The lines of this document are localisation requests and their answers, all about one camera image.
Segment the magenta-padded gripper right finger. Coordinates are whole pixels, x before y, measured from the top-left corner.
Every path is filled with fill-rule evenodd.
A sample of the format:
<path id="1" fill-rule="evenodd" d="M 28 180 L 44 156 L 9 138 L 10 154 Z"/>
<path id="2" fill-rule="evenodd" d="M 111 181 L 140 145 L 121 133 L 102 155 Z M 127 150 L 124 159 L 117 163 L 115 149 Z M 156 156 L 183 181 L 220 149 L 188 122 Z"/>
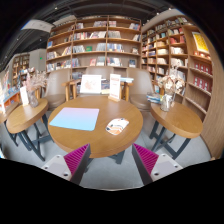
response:
<path id="1" fill-rule="evenodd" d="M 143 185 L 148 185 L 182 169 L 182 166 L 167 154 L 158 155 L 138 144 L 132 145 L 132 155 Z"/>

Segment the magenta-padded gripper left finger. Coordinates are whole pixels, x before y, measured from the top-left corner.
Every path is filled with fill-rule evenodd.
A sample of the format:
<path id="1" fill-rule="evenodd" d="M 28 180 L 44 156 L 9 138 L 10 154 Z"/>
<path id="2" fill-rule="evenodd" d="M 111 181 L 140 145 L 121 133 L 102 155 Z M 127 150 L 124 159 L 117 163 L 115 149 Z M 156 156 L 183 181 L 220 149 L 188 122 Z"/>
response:
<path id="1" fill-rule="evenodd" d="M 87 168 L 90 153 L 90 145 L 86 144 L 65 156 L 54 156 L 42 169 L 79 185 Z"/>

